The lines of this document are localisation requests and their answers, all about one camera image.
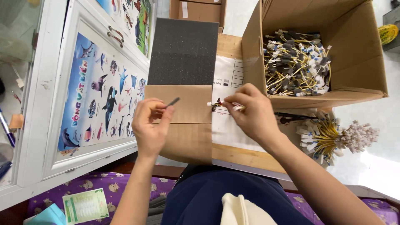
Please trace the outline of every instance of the farm animal poster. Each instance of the farm animal poster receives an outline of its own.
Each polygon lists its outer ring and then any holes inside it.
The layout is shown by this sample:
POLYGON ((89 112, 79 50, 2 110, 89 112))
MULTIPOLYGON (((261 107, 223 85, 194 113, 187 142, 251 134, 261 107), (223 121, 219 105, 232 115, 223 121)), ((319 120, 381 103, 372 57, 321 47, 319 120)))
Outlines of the farm animal poster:
POLYGON ((109 14, 110 17, 124 30, 126 35, 129 37, 129 40, 132 40, 138 49, 147 57, 152 24, 152 3, 149 0, 97 1, 107 14, 109 14))
POLYGON ((116 56, 78 33, 58 150, 133 137, 131 122, 146 80, 134 75, 116 56))

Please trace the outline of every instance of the pen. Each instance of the pen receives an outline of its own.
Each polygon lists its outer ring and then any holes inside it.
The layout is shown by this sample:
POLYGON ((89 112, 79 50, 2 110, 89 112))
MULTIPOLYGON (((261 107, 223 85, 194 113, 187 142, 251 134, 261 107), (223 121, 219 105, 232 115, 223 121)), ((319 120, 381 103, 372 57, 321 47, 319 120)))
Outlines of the pen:
POLYGON ((164 109, 166 109, 168 106, 174 105, 177 101, 180 100, 180 97, 176 97, 172 102, 170 102, 164 109))
POLYGON ((3 126, 4 131, 7 134, 8 140, 10 141, 11 146, 14 148, 15 147, 15 137, 14 134, 10 132, 10 129, 8 128, 8 124, 6 119, 3 116, 3 111, 0 108, 0 123, 3 126))

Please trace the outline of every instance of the white label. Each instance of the white label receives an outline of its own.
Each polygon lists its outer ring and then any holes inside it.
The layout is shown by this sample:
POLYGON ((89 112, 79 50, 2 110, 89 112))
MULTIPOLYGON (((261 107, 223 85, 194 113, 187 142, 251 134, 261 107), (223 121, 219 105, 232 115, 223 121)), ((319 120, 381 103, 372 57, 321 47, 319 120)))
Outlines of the white label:
POLYGON ((188 3, 187 2, 182 2, 182 17, 183 18, 188 17, 188 3))

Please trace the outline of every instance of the cartoon pattern fabric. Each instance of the cartoon pattern fabric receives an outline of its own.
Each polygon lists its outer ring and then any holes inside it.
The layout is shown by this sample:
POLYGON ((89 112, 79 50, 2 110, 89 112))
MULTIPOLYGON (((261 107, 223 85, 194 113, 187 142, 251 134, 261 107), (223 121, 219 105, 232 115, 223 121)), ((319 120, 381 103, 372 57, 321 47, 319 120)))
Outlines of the cartoon pattern fabric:
MULTIPOLYGON (((306 202, 302 195, 286 192, 294 207, 301 212, 307 219, 315 225, 323 225, 324 223, 316 215, 314 210, 306 202)), ((362 200, 372 211, 386 224, 399 225, 400 214, 399 210, 387 202, 378 199, 363 199, 362 200)))
MULTIPOLYGON (((108 223, 114 216, 129 177, 130 174, 90 172, 29 199, 28 217, 39 214, 53 203, 64 211, 63 195, 103 188, 110 217, 82 224, 97 225, 108 223)), ((167 195, 174 187, 175 182, 170 179, 152 177, 150 200, 160 195, 167 195)))

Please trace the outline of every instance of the black foam pad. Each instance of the black foam pad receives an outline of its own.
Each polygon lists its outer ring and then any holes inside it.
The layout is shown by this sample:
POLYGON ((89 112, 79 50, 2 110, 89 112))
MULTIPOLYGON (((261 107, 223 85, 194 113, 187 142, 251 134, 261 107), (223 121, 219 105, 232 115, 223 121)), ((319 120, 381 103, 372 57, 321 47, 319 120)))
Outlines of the black foam pad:
POLYGON ((212 85, 218 43, 216 22, 157 18, 149 85, 212 85))

